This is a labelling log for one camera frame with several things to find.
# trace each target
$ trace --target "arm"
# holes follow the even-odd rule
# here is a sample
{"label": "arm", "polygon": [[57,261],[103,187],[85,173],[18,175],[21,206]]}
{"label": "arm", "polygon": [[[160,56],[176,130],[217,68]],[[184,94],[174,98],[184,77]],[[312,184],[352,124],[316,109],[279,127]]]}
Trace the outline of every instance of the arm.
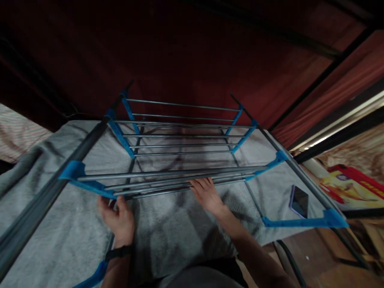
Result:
{"label": "arm", "polygon": [[286,272],[249,234],[221,201],[211,178],[191,180],[191,190],[204,209],[211,212],[231,238],[241,260],[260,288],[295,287]]}
{"label": "arm", "polygon": [[[105,224],[115,235],[114,248],[131,245],[135,231],[135,221],[132,210],[127,206],[123,196],[117,198],[117,210],[108,206],[109,199],[99,196],[98,208]],[[128,271],[131,256],[114,258],[108,263],[108,268],[102,283],[102,288],[126,288],[128,286]]]}

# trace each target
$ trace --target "gray towel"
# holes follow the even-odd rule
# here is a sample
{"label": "gray towel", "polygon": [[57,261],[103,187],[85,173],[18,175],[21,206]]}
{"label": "gray towel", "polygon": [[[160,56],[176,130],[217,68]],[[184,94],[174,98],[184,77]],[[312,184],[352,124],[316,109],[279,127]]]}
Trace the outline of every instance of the gray towel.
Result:
{"label": "gray towel", "polygon": [[[65,159],[94,127],[95,121],[71,121],[43,143],[22,156],[17,165],[0,176],[0,232],[3,233],[32,200]],[[123,127],[133,133],[129,126]],[[196,133],[189,130],[150,130],[153,133]],[[217,133],[203,130],[202,134]],[[244,134],[234,129],[231,135]],[[144,138],[145,144],[177,144],[196,140]],[[222,139],[208,140],[210,143]],[[200,148],[140,149],[140,153],[227,150],[225,146]],[[255,131],[236,152],[241,166],[263,165],[275,151]],[[131,159],[107,129],[84,160],[87,174],[124,173]],[[230,153],[148,156],[137,158],[134,172],[235,166]],[[132,182],[143,181],[132,179]],[[103,181],[121,184],[124,179]],[[321,217],[322,206],[285,163],[249,182],[266,216],[271,220],[297,219],[288,207],[292,185],[310,195],[310,217]],[[218,192],[234,215],[261,244],[303,231],[303,228],[265,228],[244,183],[218,186]],[[233,256],[230,239],[214,217],[202,209],[191,192],[179,192],[131,200],[136,221],[136,251],[130,282],[163,277],[201,261]],[[8,275],[5,287],[71,287],[91,276],[102,260],[109,231],[98,215],[96,195],[68,184],[36,230]]]}

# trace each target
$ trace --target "wooden floor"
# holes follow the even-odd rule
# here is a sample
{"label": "wooden floor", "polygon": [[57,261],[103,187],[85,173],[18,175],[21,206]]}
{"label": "wooden floor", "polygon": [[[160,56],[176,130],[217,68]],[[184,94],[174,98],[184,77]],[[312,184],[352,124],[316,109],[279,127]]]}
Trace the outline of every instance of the wooden floor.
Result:
{"label": "wooden floor", "polygon": [[333,258],[318,229],[305,231],[283,241],[290,249],[308,287],[384,287],[383,280],[373,272],[342,264]]}

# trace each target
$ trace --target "blue plastic joint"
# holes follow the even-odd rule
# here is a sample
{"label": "blue plastic joint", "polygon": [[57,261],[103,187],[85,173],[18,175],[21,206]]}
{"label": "blue plastic joint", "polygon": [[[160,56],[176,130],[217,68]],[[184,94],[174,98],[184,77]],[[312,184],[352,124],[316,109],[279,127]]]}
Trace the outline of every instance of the blue plastic joint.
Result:
{"label": "blue plastic joint", "polygon": [[108,124],[111,127],[112,131],[114,132],[116,138],[119,140],[120,144],[122,144],[122,146],[128,152],[128,155],[131,158],[135,158],[135,153],[131,149],[128,140],[124,138],[123,131],[121,130],[120,126],[116,122],[114,122],[111,118],[109,119]]}
{"label": "blue plastic joint", "polygon": [[[235,125],[236,122],[237,122],[237,120],[239,120],[240,115],[241,115],[241,113],[243,112],[243,108],[244,108],[244,106],[243,106],[242,104],[240,104],[240,105],[239,105],[239,109],[240,109],[240,111],[237,112],[237,114],[236,114],[236,116],[235,116],[233,122],[231,123],[231,125]],[[229,135],[229,133],[231,132],[231,130],[232,130],[232,127],[230,127],[230,128],[227,130],[227,132],[225,132],[225,135]]]}
{"label": "blue plastic joint", "polygon": [[262,173],[264,173],[264,172],[266,172],[266,171],[268,171],[268,170],[278,166],[279,164],[281,164],[282,162],[284,162],[287,159],[288,159],[288,157],[286,156],[286,154],[282,150],[280,150],[280,151],[276,152],[275,160],[273,160],[272,162],[269,162],[267,164],[267,168],[266,169],[260,170],[260,171],[256,171],[256,172],[254,172],[254,174],[252,176],[245,177],[244,179],[246,181],[252,180],[256,176],[258,176],[258,175],[260,175],[260,174],[262,174]]}
{"label": "blue plastic joint", "polygon": [[77,284],[76,286],[73,286],[73,288],[92,288],[99,284],[105,276],[105,273],[107,271],[108,262],[102,261],[100,262],[99,266],[97,267],[95,273],[90,276],[87,280],[84,280],[80,284]]}
{"label": "blue plastic joint", "polygon": [[270,227],[325,227],[325,228],[344,228],[349,227],[348,223],[342,216],[333,208],[323,211],[323,218],[312,219],[296,219],[296,220],[279,220],[271,221],[268,217],[263,217],[262,220],[267,228]]}
{"label": "blue plastic joint", "polygon": [[237,145],[232,149],[232,152],[231,152],[232,154],[234,154],[240,148],[240,146],[245,142],[245,140],[247,140],[247,138],[256,129],[256,126],[258,125],[258,123],[256,120],[252,119],[251,125],[252,125],[252,127],[248,129],[248,131],[245,133],[243,138],[241,138],[240,141],[237,143]]}
{"label": "blue plastic joint", "polygon": [[[130,106],[130,104],[129,104],[129,102],[128,102],[128,92],[127,92],[127,90],[124,89],[124,90],[121,92],[121,94],[124,96],[124,97],[122,98],[121,102],[123,102],[123,105],[124,105],[124,107],[125,107],[125,110],[126,110],[127,113],[128,113],[129,119],[130,119],[130,120],[135,120],[135,117],[133,116],[133,113],[132,113],[132,108],[131,108],[131,106]],[[137,135],[140,135],[140,130],[139,130],[139,128],[137,127],[137,124],[133,123],[132,125],[133,125],[133,128],[134,128],[136,134],[137,134]]]}
{"label": "blue plastic joint", "polygon": [[67,179],[69,183],[82,189],[94,192],[110,199],[117,199],[113,190],[105,190],[105,185],[97,181],[80,182],[77,179],[85,176],[85,164],[81,161],[71,161],[59,176],[59,179]]}

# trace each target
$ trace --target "smartphone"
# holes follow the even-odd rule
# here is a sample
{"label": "smartphone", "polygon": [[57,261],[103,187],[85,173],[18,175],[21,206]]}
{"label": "smartphone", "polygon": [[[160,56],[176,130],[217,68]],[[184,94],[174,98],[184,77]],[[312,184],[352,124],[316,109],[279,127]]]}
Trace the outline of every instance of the smartphone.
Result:
{"label": "smartphone", "polygon": [[308,194],[295,185],[292,186],[289,208],[301,218],[308,218]]}

